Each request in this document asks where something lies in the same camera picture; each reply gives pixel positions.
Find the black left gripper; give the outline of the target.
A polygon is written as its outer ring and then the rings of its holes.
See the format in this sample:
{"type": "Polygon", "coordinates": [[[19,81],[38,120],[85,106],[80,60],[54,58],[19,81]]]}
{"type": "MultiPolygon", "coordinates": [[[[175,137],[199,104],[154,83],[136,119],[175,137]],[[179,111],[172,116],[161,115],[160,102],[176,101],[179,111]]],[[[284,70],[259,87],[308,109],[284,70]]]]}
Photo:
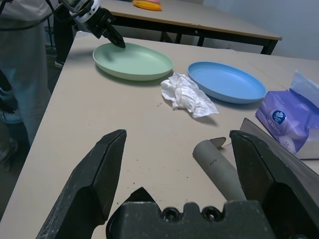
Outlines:
{"type": "Polygon", "coordinates": [[[105,8],[98,7],[91,17],[85,22],[85,27],[96,37],[107,38],[111,43],[120,48],[125,48],[123,37],[112,26],[115,17],[105,8]]]}

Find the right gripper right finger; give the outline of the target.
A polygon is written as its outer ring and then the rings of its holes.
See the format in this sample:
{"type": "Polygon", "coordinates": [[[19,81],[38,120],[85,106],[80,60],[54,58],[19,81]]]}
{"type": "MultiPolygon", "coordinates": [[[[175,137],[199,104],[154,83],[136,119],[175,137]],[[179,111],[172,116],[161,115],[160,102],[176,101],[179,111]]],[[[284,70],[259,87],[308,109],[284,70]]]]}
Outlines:
{"type": "Polygon", "coordinates": [[[230,132],[239,181],[260,202],[278,239],[317,239],[319,206],[288,165],[258,137],[230,132]]]}

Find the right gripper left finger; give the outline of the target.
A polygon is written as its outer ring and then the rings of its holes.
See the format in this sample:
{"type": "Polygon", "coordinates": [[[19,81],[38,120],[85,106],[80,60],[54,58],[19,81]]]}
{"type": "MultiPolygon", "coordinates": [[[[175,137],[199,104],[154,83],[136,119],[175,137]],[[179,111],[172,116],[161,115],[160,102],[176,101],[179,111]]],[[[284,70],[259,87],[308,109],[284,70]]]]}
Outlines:
{"type": "Polygon", "coordinates": [[[38,239],[90,239],[109,217],[118,186],[127,132],[103,136],[70,174],[38,239]]]}

